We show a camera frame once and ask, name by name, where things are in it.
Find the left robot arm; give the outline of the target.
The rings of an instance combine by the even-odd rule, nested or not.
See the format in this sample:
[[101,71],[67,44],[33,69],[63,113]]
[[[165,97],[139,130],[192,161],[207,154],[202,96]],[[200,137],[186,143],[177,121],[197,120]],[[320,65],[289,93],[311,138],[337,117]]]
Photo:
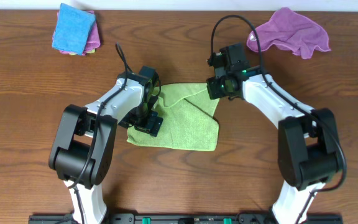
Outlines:
[[139,73],[126,69],[98,100],[64,109],[48,165],[70,191],[74,212],[67,222],[105,221],[101,183],[111,165],[116,129],[133,127],[157,136],[163,118],[152,108],[158,100],[153,91],[159,83],[153,68],[143,66]]

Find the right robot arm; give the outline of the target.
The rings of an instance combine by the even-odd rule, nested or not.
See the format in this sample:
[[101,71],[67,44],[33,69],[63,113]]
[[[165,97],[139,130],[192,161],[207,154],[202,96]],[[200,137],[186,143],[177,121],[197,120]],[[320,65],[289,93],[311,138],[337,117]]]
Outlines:
[[261,66],[251,67],[242,44],[212,53],[207,80],[212,100],[241,98],[258,108],[278,129],[278,166],[284,179],[267,223],[303,223],[314,197],[344,163],[338,150],[333,113],[297,101]]

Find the green microfiber cloth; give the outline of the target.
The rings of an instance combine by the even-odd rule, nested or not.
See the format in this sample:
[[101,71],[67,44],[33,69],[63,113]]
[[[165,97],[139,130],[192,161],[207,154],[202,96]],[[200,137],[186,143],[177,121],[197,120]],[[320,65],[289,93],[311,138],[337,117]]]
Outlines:
[[213,116],[218,103],[218,99],[209,98],[205,83],[164,85],[155,106],[163,118],[157,136],[129,128],[127,142],[144,147],[214,151],[219,124]]

